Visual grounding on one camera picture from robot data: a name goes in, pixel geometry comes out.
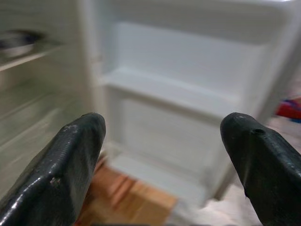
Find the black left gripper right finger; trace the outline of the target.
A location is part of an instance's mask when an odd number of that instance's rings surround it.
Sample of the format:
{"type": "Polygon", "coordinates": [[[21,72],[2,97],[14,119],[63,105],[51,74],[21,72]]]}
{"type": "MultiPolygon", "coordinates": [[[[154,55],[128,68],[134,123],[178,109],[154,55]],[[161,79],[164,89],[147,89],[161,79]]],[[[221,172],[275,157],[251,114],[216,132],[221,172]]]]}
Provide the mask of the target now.
{"type": "Polygon", "coordinates": [[[264,226],[301,224],[301,155],[276,131],[243,113],[220,124],[224,147],[264,226]]]}

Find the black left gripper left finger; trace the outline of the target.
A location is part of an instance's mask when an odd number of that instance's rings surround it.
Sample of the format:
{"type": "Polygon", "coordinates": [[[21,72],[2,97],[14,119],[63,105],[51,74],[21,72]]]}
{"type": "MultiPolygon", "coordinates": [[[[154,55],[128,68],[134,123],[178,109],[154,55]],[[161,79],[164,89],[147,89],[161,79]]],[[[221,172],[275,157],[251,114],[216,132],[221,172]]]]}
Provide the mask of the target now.
{"type": "Polygon", "coordinates": [[[87,113],[63,126],[1,199],[1,225],[74,224],[105,135],[105,119],[98,113],[87,113]]]}

